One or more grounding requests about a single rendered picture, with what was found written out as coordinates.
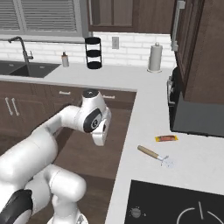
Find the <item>white paper towel roll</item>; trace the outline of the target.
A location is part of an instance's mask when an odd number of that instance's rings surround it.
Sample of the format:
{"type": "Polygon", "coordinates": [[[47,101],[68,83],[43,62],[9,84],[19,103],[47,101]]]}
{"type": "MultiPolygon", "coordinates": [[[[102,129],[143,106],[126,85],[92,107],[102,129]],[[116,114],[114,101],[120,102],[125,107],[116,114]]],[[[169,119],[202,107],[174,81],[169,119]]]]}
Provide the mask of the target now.
{"type": "Polygon", "coordinates": [[[163,47],[156,42],[150,48],[150,57],[147,71],[151,73],[160,73],[161,72],[161,59],[162,59],[163,47]]]}

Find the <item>black three-tier stand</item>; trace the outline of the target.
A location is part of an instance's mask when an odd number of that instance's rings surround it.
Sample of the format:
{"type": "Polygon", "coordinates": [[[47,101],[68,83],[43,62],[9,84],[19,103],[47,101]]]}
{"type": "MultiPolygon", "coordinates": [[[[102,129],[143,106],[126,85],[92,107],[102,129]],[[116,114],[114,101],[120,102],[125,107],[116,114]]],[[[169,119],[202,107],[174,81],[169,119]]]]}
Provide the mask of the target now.
{"type": "Polygon", "coordinates": [[[102,68],[102,41],[98,37],[88,37],[85,38],[85,51],[86,51],[86,62],[87,68],[96,70],[102,68]],[[88,50],[88,46],[99,46],[98,49],[90,49],[88,50]],[[89,61],[88,59],[91,58],[100,58],[99,61],[93,60],[89,61]]]}

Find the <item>dark sink basin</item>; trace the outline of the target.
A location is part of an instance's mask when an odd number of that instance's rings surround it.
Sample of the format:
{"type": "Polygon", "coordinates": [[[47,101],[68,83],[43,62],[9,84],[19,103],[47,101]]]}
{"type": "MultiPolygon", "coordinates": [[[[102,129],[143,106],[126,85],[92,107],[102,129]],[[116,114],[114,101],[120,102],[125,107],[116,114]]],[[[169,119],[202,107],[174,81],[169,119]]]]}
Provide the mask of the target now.
{"type": "Polygon", "coordinates": [[[60,64],[0,60],[0,75],[44,78],[60,64]]]}

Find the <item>black hob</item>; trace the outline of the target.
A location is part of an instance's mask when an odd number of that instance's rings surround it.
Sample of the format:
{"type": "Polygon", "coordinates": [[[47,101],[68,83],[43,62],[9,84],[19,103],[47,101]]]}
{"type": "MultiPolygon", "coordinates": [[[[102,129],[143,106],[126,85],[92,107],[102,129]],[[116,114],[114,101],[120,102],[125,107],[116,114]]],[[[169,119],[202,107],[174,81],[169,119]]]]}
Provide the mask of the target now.
{"type": "Polygon", "coordinates": [[[132,180],[124,224],[224,224],[224,196],[132,180]]]}

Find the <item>tall dark brown cupboard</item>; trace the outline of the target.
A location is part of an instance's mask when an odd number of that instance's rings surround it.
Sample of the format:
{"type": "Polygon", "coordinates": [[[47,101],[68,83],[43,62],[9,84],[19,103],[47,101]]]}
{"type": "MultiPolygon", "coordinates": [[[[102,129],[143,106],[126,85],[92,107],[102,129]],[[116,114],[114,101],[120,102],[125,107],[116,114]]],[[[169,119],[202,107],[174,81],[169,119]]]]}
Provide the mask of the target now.
{"type": "Polygon", "coordinates": [[[185,0],[177,41],[184,100],[224,104],[224,0],[185,0]]]}

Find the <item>dark grey tap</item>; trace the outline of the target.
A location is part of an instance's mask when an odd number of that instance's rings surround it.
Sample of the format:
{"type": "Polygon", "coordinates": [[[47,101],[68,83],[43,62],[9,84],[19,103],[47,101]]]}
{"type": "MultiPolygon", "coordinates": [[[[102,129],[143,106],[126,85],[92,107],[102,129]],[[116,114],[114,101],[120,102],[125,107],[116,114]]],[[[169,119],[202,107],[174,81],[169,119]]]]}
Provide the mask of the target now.
{"type": "Polygon", "coordinates": [[[28,75],[30,74],[30,61],[29,60],[33,60],[33,56],[32,56],[32,51],[30,51],[30,55],[27,53],[26,49],[25,49],[25,43],[23,41],[23,39],[19,36],[13,37],[13,38],[9,38],[7,41],[9,43],[12,43],[13,41],[19,41],[21,46],[22,46],[22,51],[23,51],[23,56],[24,56],[24,62],[26,64],[27,67],[27,71],[28,71],[28,75]]]}

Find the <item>orange and yellow snack bar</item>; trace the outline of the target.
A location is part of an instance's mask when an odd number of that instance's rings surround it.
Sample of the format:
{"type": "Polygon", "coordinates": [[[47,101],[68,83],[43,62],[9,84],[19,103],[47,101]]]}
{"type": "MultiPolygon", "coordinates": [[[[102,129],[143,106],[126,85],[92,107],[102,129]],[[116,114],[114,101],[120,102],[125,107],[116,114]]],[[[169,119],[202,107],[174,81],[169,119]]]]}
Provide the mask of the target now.
{"type": "Polygon", "coordinates": [[[166,136],[155,136],[156,142],[170,142],[170,141],[178,141],[178,137],[176,135],[166,135],[166,136]]]}

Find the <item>grey hob knob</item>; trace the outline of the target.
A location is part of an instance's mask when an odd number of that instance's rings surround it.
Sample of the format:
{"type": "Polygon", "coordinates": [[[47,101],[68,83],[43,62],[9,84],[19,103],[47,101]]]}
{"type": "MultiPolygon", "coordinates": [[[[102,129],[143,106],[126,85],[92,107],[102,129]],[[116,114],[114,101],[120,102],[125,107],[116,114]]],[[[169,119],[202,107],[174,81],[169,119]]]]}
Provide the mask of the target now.
{"type": "Polygon", "coordinates": [[[138,208],[138,207],[135,207],[135,208],[132,208],[130,210],[130,213],[131,215],[134,217],[134,218],[139,218],[141,216],[141,210],[138,208]]]}

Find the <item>white soap dispenser bottle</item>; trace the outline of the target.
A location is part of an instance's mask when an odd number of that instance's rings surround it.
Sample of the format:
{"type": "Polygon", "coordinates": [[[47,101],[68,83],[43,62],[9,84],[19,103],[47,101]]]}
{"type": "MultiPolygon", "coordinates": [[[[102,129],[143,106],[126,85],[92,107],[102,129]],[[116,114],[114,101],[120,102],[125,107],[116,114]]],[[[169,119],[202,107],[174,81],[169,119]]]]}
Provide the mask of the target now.
{"type": "Polygon", "coordinates": [[[69,67],[69,61],[68,61],[68,56],[67,56],[66,52],[62,53],[61,60],[62,60],[63,67],[69,67]]]}

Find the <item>black countertop oven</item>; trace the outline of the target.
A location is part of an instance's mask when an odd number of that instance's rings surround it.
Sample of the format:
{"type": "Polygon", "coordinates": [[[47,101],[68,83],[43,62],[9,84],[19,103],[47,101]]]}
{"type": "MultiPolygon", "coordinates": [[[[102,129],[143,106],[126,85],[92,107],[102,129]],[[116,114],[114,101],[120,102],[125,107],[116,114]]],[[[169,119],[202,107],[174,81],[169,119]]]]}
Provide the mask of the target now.
{"type": "Polygon", "coordinates": [[[185,101],[176,66],[166,82],[170,130],[191,135],[224,138],[224,105],[185,101]]]}

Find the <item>dark brown wall cupboard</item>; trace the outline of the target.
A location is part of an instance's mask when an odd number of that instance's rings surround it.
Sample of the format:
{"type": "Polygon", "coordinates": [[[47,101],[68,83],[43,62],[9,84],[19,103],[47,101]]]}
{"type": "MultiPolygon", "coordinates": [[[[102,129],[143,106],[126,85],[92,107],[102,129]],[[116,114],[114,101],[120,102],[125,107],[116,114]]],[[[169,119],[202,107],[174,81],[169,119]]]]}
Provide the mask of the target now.
{"type": "Polygon", "coordinates": [[[177,0],[87,0],[92,32],[169,34],[177,0]]]}

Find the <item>brown drawer front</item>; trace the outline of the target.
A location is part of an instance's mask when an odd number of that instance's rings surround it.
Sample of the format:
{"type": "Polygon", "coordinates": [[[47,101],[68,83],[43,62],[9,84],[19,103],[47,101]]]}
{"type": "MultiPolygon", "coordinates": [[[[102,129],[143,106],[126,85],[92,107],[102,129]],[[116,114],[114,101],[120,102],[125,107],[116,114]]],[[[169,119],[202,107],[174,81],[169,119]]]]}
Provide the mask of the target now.
{"type": "Polygon", "coordinates": [[[104,99],[110,109],[132,109],[136,99],[135,92],[100,89],[101,95],[114,95],[115,99],[104,99]]]}
{"type": "Polygon", "coordinates": [[[78,102],[81,99],[82,88],[80,87],[65,87],[65,86],[53,86],[50,87],[51,96],[57,100],[62,100],[65,103],[78,102]],[[59,94],[59,91],[71,92],[71,95],[59,94]]]}

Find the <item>brown cupboard door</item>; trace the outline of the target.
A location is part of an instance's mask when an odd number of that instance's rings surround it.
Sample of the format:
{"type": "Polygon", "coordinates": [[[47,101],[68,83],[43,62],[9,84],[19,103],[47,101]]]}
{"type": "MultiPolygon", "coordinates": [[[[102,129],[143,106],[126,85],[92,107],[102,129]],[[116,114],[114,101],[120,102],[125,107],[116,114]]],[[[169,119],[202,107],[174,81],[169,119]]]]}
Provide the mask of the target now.
{"type": "Polygon", "coordinates": [[[4,87],[0,84],[0,132],[10,135],[14,131],[13,115],[10,115],[5,103],[7,94],[4,92],[4,87]]]}
{"type": "Polygon", "coordinates": [[[48,117],[46,93],[41,85],[15,82],[13,94],[20,114],[17,116],[20,129],[27,136],[48,117]]]}

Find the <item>window with grey blinds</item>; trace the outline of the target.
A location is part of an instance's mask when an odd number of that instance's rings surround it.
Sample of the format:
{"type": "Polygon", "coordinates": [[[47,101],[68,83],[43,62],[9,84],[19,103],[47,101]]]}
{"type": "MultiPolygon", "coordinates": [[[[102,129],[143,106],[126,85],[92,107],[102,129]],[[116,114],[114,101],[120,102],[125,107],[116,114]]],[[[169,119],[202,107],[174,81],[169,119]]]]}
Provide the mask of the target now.
{"type": "Polygon", "coordinates": [[[0,0],[0,40],[83,43],[89,36],[86,0],[0,0]]]}

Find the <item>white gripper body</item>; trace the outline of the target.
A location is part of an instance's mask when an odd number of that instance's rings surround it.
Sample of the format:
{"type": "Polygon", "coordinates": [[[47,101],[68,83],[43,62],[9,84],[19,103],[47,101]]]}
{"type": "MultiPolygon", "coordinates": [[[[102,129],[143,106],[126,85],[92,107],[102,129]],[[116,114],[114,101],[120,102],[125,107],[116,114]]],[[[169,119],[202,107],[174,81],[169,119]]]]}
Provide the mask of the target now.
{"type": "Polygon", "coordinates": [[[103,146],[109,130],[109,121],[103,120],[100,125],[92,132],[92,138],[97,146],[103,146]]]}

